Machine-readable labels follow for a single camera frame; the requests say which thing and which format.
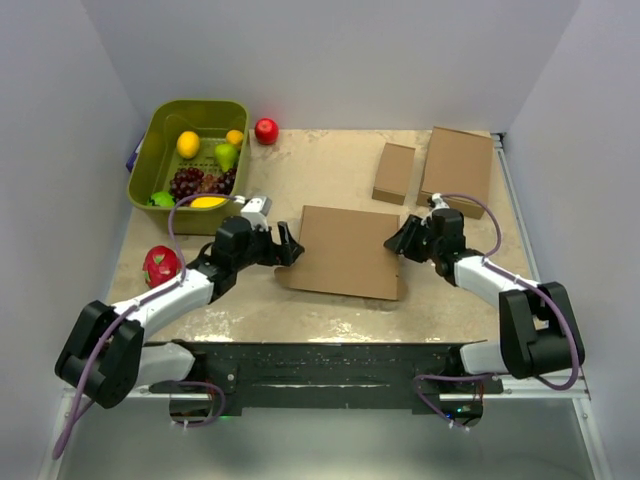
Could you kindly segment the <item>cardboard paper box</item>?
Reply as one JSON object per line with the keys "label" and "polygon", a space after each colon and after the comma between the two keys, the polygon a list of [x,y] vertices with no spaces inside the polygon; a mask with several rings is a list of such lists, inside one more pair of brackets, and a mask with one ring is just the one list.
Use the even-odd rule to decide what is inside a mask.
{"label": "cardboard paper box", "polygon": [[394,214],[306,205],[299,243],[305,252],[275,270],[283,287],[399,301],[407,292],[399,257],[384,242],[399,230]]}

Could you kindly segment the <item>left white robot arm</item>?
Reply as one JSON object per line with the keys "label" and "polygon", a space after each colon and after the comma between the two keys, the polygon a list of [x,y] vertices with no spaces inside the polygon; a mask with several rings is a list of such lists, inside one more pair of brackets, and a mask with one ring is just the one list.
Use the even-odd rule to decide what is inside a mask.
{"label": "left white robot arm", "polygon": [[305,249],[287,223],[279,223],[278,232],[275,242],[269,228],[229,217],[175,278],[114,305],[87,304],[58,357],[55,374],[105,409],[138,386],[173,381],[185,392],[200,390],[207,368],[194,353],[175,343],[146,343],[175,320],[225,295],[245,268],[293,265]]}

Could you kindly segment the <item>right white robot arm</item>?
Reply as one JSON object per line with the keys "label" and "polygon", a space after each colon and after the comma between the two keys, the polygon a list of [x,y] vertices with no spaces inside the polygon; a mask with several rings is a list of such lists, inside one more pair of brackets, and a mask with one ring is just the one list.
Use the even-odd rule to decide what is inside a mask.
{"label": "right white robot arm", "polygon": [[508,374],[535,378],[555,390],[570,388],[579,377],[585,349],[566,288],[499,267],[466,245],[464,226],[461,212],[438,208],[424,219],[409,216],[384,242],[396,255],[431,262],[449,284],[497,309],[499,339],[460,347],[459,360],[445,369],[448,386],[466,393],[483,375]]}

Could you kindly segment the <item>small folded cardboard box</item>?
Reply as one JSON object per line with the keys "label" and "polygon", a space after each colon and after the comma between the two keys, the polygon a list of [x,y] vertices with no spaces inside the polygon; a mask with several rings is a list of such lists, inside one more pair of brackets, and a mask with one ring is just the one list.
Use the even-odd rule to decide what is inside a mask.
{"label": "small folded cardboard box", "polygon": [[372,199],[403,205],[409,190],[415,149],[394,143],[383,147],[372,188]]}

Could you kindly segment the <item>large folded cardboard box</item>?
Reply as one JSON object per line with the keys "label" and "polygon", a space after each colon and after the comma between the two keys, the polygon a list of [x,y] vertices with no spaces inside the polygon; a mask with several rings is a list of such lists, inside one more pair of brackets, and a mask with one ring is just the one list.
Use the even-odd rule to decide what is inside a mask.
{"label": "large folded cardboard box", "polygon": [[428,142],[416,205],[435,193],[464,194],[488,204],[494,142],[491,137],[434,127]]}

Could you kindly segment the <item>yellow mango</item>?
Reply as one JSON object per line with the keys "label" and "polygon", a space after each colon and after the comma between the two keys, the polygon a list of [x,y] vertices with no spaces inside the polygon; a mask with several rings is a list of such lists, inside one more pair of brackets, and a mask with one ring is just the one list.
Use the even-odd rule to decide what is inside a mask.
{"label": "yellow mango", "polygon": [[190,203],[191,208],[214,208],[222,205],[227,199],[218,196],[201,196],[193,199]]}

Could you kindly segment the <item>green pear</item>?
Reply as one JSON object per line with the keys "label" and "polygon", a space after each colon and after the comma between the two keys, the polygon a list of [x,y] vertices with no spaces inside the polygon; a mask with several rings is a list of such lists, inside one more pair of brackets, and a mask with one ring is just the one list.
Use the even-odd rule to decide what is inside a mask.
{"label": "green pear", "polygon": [[220,170],[223,173],[231,170],[239,158],[238,150],[229,143],[221,143],[215,146],[214,156]]}

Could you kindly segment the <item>red apple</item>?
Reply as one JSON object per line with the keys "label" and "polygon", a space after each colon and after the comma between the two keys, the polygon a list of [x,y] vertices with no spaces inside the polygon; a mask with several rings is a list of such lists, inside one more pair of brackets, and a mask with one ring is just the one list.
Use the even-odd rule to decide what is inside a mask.
{"label": "red apple", "polygon": [[254,126],[256,140],[262,145],[273,145],[279,137],[279,126],[271,118],[260,118]]}

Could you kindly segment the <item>small orange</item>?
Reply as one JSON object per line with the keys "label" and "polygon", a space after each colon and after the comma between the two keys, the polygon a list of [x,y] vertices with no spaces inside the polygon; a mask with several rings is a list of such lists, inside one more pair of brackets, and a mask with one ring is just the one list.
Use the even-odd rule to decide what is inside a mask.
{"label": "small orange", "polygon": [[244,141],[244,133],[237,129],[229,130],[225,136],[225,140],[235,149],[240,150]]}

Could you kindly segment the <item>red dragon fruit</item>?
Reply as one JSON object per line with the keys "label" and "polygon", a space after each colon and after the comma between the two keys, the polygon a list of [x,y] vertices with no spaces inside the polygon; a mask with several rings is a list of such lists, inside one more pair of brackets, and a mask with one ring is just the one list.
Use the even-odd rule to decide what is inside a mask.
{"label": "red dragon fruit", "polygon": [[142,264],[144,280],[150,289],[171,280],[180,269],[180,261],[176,252],[163,245],[152,247],[147,252]]}

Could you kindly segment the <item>green lime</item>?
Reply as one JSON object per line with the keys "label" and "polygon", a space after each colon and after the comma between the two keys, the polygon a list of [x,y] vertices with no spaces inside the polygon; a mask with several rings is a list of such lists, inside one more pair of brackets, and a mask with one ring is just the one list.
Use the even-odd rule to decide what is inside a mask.
{"label": "green lime", "polygon": [[172,208],[175,203],[176,199],[169,191],[158,191],[148,198],[146,205],[151,207]]}

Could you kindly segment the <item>yellow lemon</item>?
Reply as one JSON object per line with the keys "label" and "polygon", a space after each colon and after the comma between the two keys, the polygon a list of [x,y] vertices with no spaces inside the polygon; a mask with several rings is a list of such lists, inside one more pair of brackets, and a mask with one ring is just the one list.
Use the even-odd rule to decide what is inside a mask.
{"label": "yellow lemon", "polygon": [[176,141],[177,154],[186,160],[193,159],[200,149],[200,137],[194,131],[184,131]]}

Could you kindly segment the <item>purple white booklet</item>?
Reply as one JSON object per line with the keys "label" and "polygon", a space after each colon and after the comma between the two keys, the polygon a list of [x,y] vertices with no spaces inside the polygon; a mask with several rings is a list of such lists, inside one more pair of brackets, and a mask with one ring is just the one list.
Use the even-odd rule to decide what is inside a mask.
{"label": "purple white booklet", "polygon": [[137,159],[139,157],[140,150],[141,150],[142,145],[144,143],[144,138],[145,138],[145,135],[142,135],[140,137],[140,139],[137,142],[135,148],[132,150],[132,152],[129,154],[128,158],[126,159],[125,168],[129,173],[132,173],[132,171],[134,169],[136,161],[137,161]]}

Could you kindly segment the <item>right aluminium rail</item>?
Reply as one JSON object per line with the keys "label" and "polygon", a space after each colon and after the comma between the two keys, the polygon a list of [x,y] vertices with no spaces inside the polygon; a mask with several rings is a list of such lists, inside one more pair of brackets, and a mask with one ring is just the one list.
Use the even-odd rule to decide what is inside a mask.
{"label": "right aluminium rail", "polygon": [[[526,225],[522,217],[517,193],[507,165],[507,157],[503,148],[504,134],[492,133],[491,138],[494,141],[494,150],[502,170],[505,189],[509,195],[509,200],[511,202],[514,218],[518,226],[523,251],[528,262],[530,274],[535,280],[540,280],[538,267],[535,261],[531,243],[529,241]],[[569,399],[572,402],[572,408],[577,418],[580,434],[586,448],[586,452],[590,462],[590,469],[594,475],[594,478],[613,478],[604,450],[604,444],[596,425],[595,416],[591,405],[591,394],[588,389],[583,370],[580,370],[580,376],[578,380],[569,390],[559,392],[553,392],[552,389],[543,386],[536,380],[509,380],[508,384],[514,385],[514,395],[516,397],[538,398],[544,400],[560,400],[561,398]]]}

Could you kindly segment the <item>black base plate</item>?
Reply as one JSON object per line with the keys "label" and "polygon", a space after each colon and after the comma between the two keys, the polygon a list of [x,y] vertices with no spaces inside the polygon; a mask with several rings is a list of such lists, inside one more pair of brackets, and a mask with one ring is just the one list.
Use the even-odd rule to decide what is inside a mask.
{"label": "black base plate", "polygon": [[472,426],[494,377],[471,380],[458,343],[188,342],[196,356],[187,385],[162,381],[153,394],[171,395],[170,411],[195,419],[222,409],[392,409],[431,414]]}

